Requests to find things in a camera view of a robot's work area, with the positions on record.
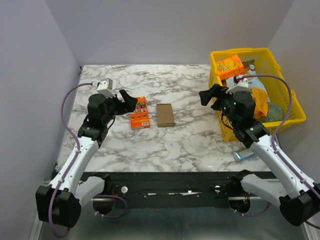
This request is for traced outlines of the brown cardboard box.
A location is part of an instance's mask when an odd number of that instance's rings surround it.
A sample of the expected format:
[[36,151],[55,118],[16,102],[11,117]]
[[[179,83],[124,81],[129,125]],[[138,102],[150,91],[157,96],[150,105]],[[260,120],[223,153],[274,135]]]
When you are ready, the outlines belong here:
[[157,104],[157,126],[159,128],[173,127],[175,125],[171,103]]

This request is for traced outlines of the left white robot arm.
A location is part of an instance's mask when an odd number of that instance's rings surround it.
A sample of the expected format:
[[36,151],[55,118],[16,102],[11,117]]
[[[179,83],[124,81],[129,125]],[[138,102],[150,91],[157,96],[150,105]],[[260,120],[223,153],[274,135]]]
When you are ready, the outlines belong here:
[[109,122],[117,115],[132,113],[136,109],[137,98],[129,96],[124,89],[119,93],[122,100],[101,91],[89,97],[87,115],[75,136],[70,156],[48,186],[39,186],[35,193],[39,220],[71,229],[88,201],[96,195],[104,198],[110,194],[111,185],[105,178],[90,176],[84,182],[80,179],[106,138]]

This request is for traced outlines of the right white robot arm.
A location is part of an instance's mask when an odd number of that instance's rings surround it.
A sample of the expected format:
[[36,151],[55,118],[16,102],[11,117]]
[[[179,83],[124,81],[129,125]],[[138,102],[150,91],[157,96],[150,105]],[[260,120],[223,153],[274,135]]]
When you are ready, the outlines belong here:
[[241,196],[254,194],[278,208],[293,226],[300,226],[320,211],[320,186],[303,173],[275,143],[267,128],[254,118],[256,103],[248,91],[229,93],[228,88],[214,84],[199,92],[200,102],[221,111],[230,121],[236,138],[254,152],[281,183],[275,186],[254,173],[243,170],[241,176],[230,183],[230,191]]

